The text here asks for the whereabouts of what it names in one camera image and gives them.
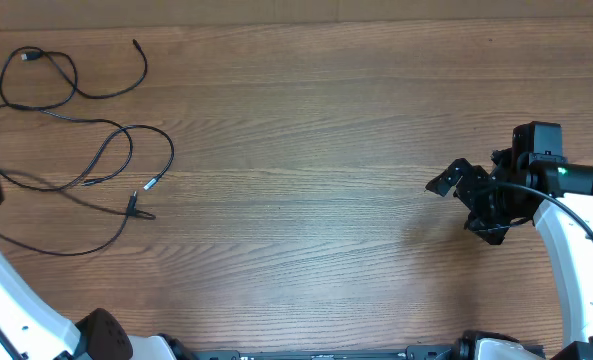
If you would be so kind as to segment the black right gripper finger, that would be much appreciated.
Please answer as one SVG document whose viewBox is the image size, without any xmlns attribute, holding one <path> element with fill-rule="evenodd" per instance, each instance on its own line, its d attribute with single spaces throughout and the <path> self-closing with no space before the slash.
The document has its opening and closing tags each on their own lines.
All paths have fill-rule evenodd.
<svg viewBox="0 0 593 360">
<path fill-rule="evenodd" d="M 510 228 L 511 222 L 506 220 L 491 221 L 479 217 L 469 217 L 464 224 L 464 229 L 480 237 L 489 245 L 501 245 Z"/>
<path fill-rule="evenodd" d="M 441 174 L 430 180 L 425 189 L 431 193 L 445 197 L 462 178 L 470 177 L 474 166 L 465 158 L 454 160 Z"/>
</svg>

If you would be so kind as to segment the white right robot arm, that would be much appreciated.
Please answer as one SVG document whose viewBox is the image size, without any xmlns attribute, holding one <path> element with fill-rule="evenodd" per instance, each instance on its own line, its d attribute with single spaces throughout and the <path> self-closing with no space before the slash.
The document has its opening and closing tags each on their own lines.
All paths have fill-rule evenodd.
<svg viewBox="0 0 593 360">
<path fill-rule="evenodd" d="M 516 127 L 512 145 L 491 155 L 486 172 L 464 158 L 430 180 L 426 190 L 452 194 L 469 210 L 466 230 L 490 245 L 532 223 L 545 244 L 563 319 L 559 359 L 593 359 L 593 167 L 563 154 L 562 128 Z"/>
</svg>

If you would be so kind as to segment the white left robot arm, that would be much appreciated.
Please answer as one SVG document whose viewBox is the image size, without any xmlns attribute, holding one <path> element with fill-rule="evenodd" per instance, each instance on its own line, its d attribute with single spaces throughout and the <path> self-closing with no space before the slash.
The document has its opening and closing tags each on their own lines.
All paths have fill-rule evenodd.
<svg viewBox="0 0 593 360">
<path fill-rule="evenodd" d="M 0 359 L 191 359 L 167 335 L 129 336 L 107 310 L 73 322 L 45 303 L 0 252 Z"/>
</svg>

